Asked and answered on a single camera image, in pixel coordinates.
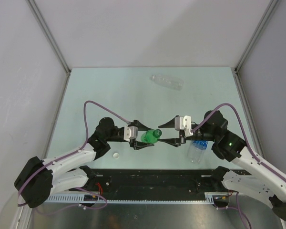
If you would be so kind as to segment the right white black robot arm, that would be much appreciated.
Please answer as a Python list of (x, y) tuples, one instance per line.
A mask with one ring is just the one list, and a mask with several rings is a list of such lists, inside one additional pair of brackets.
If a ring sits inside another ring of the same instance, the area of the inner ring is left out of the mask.
[(178, 138), (162, 140), (174, 147), (187, 140), (212, 141), (212, 151), (218, 158), (241, 167), (252, 178), (242, 178), (228, 168), (218, 167), (211, 176), (211, 188), (245, 194), (264, 203), (286, 221), (286, 174), (255, 152), (246, 137), (239, 137), (227, 126), (228, 121), (220, 111), (208, 111), (199, 125), (193, 124), (190, 116), (177, 115), (159, 127), (174, 128), (179, 132)]

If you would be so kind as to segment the clear bottle with blue label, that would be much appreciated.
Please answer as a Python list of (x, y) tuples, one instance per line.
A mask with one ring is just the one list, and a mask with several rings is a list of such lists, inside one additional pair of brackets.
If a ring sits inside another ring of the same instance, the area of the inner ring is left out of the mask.
[(192, 163), (199, 164), (208, 146), (208, 141), (192, 141), (189, 145), (187, 156)]

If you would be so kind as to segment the green bottle cap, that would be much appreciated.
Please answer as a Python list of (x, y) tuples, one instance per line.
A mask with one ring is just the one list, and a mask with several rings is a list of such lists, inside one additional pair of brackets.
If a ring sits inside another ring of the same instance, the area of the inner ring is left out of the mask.
[(160, 129), (156, 129), (153, 132), (153, 136), (159, 138), (162, 135), (162, 131)]

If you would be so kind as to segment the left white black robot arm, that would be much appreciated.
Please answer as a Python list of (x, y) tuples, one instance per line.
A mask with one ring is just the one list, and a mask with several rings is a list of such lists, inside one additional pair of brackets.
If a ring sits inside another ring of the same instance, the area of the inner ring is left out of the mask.
[(129, 143), (135, 150), (152, 146), (151, 143), (136, 139), (138, 132), (148, 130), (138, 120), (118, 128), (111, 118), (102, 118), (83, 146), (59, 157), (30, 158), (16, 178), (14, 186), (30, 208), (38, 207), (49, 196), (61, 191), (78, 187), (92, 190), (96, 185), (96, 174), (86, 163), (104, 156), (110, 150), (109, 142)]

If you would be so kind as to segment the green plastic bottle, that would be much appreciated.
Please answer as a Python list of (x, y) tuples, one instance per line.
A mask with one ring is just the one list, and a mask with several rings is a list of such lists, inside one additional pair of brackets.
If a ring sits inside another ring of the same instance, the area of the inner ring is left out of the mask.
[(150, 144), (157, 143), (160, 137), (159, 138), (154, 137), (153, 132), (154, 132), (153, 129), (146, 131), (144, 134), (142, 134), (141, 141)]

